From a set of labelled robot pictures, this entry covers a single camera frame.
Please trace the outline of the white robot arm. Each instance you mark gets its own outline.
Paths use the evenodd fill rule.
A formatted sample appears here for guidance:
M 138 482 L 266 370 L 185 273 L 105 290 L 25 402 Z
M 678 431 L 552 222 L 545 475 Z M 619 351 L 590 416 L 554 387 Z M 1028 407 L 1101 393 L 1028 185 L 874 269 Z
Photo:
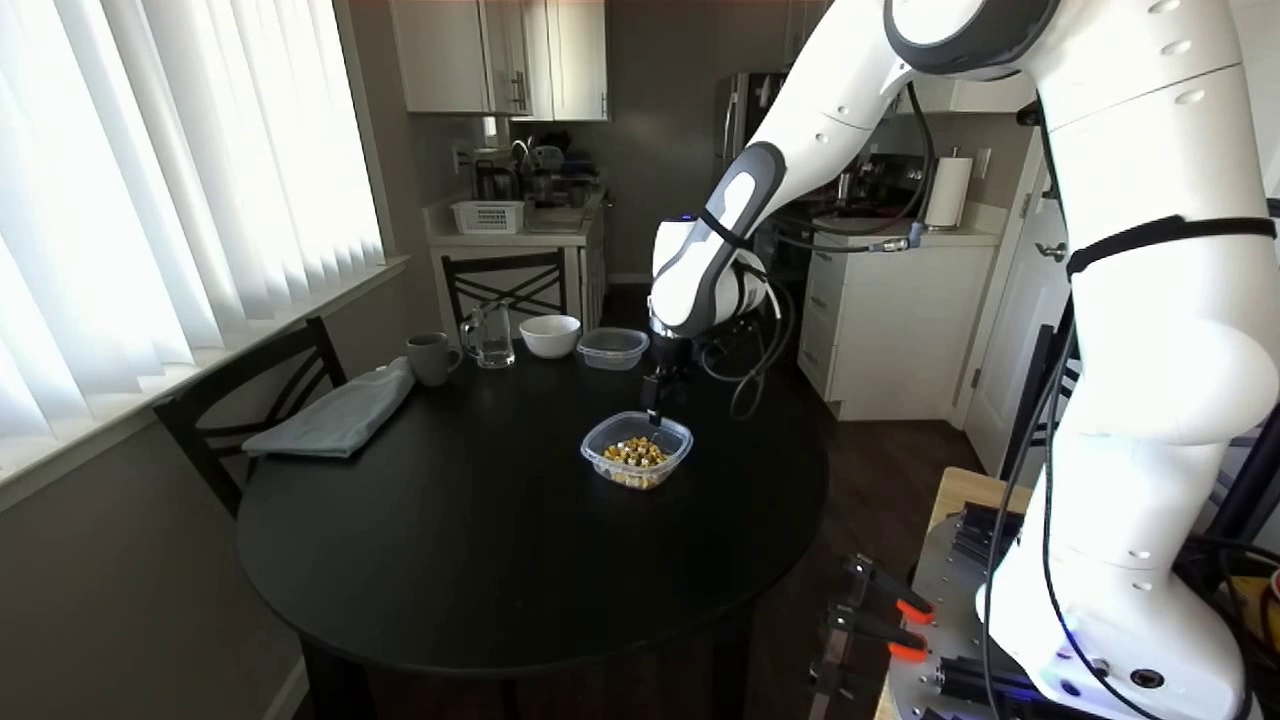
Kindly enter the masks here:
M 645 411 L 660 411 L 678 351 L 703 330 L 774 304 L 751 231 L 835 179 L 915 75 L 1006 75 L 1059 0 L 831 0 L 772 108 L 692 218 L 651 244 L 646 330 L 656 369 Z

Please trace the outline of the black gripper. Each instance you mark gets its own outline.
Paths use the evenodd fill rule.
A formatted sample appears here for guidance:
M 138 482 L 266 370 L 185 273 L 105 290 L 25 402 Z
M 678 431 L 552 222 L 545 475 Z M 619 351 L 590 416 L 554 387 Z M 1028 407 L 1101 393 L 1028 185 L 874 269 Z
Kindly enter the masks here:
M 663 411 L 683 393 L 689 351 L 692 351 L 689 339 L 663 339 L 663 337 L 651 339 L 651 369 L 641 393 L 641 402 L 646 411 Z

